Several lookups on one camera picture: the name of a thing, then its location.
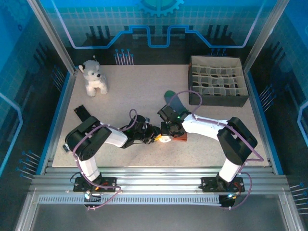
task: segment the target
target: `black box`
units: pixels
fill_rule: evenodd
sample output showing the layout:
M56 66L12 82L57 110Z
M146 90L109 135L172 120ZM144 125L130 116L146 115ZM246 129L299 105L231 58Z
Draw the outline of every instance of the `black box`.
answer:
M249 95L241 60L233 57L191 56L188 87L201 94L202 105L243 107ZM189 104L200 98L189 93Z

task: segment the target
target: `speckled tabletop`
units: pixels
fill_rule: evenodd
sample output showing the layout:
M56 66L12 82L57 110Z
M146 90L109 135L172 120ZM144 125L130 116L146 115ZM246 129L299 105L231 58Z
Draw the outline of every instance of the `speckled tabletop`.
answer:
M72 153L66 153L62 146L66 135L77 127L81 121L73 109L84 105L91 115L106 124L115 127L127 125L130 121L128 112L135 108L138 114L150 118L150 123L160 125L161 118L157 112L165 105L164 94L167 90L179 92L188 89L187 65L129 65L103 66L109 93L87 96L82 74L79 72L71 101L65 116L53 167L75 167ZM185 107L188 105L188 94L180 95ZM265 159L265 151L257 129L250 101L244 107L201 106L197 115L214 119L240 118L256 137L256 147ZM155 142L150 145L135 144L121 149L104 144L96 153L99 167L210 167L222 166L225 155L220 143L212 138L198 134L188 134L187 142ZM249 165L268 165L267 161L250 162Z

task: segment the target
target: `stuffed animal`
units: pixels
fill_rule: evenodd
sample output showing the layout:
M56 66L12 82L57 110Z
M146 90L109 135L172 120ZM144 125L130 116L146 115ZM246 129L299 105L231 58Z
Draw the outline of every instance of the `stuffed animal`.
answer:
M85 78L88 96L95 96L96 88L101 89L101 94L108 93L107 79L105 75L101 73L101 66L96 59L87 60L83 65L79 65L78 67Z

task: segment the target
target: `purple cable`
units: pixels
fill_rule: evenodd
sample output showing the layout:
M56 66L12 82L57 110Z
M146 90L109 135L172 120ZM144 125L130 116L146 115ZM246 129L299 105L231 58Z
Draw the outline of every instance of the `purple cable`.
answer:
M180 91L179 93L175 94L174 96L172 96L172 98L170 99L168 105L170 106L171 102L173 101L173 99L178 96L179 94L182 94L184 92L190 92L190 93L193 93L193 94L196 94L197 96L199 96L200 98L200 102L198 104L198 106L196 106L193 110L192 110L192 117L197 120L197 121L201 121L201 122L206 122L206 123L211 123L211 124L214 124L214 125L223 125L224 127L228 128L229 130L231 130L234 134L236 134L243 142L244 144L246 144L246 146L259 158L259 159L247 159L243 164L242 166L240 167L240 169L238 170L238 173L241 173L241 170L243 169L243 167L245 166L245 163L247 163L248 161L259 161L259 162L262 162L264 161L263 157L244 139L243 136L241 136L240 133L238 133L234 128L232 128L231 126L227 125L227 124L223 124L223 123L217 123L215 121L212 121L212 120L208 120L208 119L200 119L200 118L196 118L196 116L194 115L194 112L202 105L202 97L201 95L198 93L198 92L195 92L193 90L183 90L183 91ZM239 206L241 206L248 198L248 196L250 195L251 193L251 188L252 188L252 179L250 177L250 175L247 173L247 172L243 172L244 174L247 174L248 177L249 177L249 180L250 180L250 187L249 187L249 190L248 190L248 193L247 193L247 196L243 199L242 202L240 202L238 205L230 208L230 209L235 209Z
M136 111L135 109L131 109L130 112L129 112L129 117L131 117L131 112L132 112L132 111L134 111L134 112L136 113L134 122L133 122L128 128L124 128L124 129L122 129L122 130L120 130L120 131L126 131L126 130L132 128L132 127L135 125L135 123L136 123L136 121L137 121L137 111ZM110 197L110 198L109 198L106 202L104 202L103 204L98 205L98 206L95 206L95 207L88 207L88 209L93 209L93 210L95 210L95 209L97 209L97 208L100 208L100 207L103 207L104 205L106 205L107 203L109 203L111 200L113 200L113 199L122 191L122 189L121 189L120 186L104 186L104 185L96 184L96 183L92 182L91 180L89 180L89 179L87 178L87 176L83 173L82 168L81 168L81 166L80 166L80 164L79 164L79 162L78 162L78 156L76 155L76 150L79 148L79 146L80 146L90 135L92 135L95 131L97 131L98 129L104 128L104 127L110 127L110 126L108 126L107 124L103 124L103 125L97 126L97 127L94 128L93 130L91 130L84 138L82 138L81 141L79 141L78 144L77 144L77 145L74 147L74 149L73 149L73 157L75 158L75 161L76 161L77 167L78 167L78 169L79 169L79 171L80 171L80 174L83 176L83 178L84 178L89 184L91 184L91 185L93 185L93 186L96 186L96 187L99 187L99 188L106 188L106 189L116 189L116 188L118 188L118 189L119 189L112 197Z

